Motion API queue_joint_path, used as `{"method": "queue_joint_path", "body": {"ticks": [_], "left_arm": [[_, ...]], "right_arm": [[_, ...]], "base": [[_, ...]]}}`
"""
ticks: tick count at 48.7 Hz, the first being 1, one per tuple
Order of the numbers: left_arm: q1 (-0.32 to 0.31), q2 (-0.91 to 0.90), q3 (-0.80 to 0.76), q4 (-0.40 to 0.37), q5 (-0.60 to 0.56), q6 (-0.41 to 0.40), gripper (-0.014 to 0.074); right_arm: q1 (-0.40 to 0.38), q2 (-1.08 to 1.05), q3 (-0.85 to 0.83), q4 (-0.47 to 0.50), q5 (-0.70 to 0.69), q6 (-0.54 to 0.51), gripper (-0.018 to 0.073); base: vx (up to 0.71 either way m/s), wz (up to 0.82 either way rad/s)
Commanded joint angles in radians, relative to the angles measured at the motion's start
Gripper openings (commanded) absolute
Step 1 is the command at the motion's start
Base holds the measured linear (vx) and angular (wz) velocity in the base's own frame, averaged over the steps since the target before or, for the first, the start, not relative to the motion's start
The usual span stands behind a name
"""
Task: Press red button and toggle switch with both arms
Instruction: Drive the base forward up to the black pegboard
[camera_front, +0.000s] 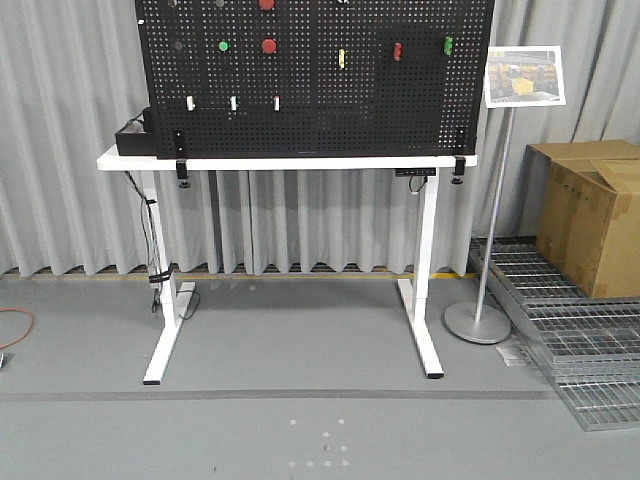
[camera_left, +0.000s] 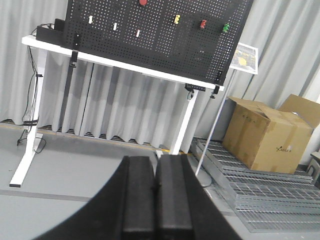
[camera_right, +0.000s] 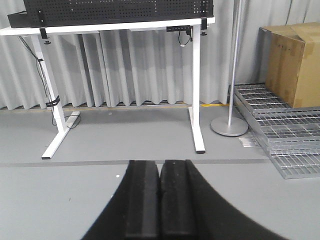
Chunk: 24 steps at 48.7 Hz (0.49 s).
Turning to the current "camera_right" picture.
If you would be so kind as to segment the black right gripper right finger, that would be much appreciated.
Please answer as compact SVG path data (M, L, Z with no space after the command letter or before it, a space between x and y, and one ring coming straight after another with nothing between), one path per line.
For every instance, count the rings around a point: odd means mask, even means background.
M166 160L160 174L164 240L282 240L223 198L191 160Z

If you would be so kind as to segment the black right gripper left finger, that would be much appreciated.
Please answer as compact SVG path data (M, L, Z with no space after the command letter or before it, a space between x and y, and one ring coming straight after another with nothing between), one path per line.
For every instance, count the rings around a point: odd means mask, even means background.
M159 172L155 162L130 160L115 193L84 240L158 240Z

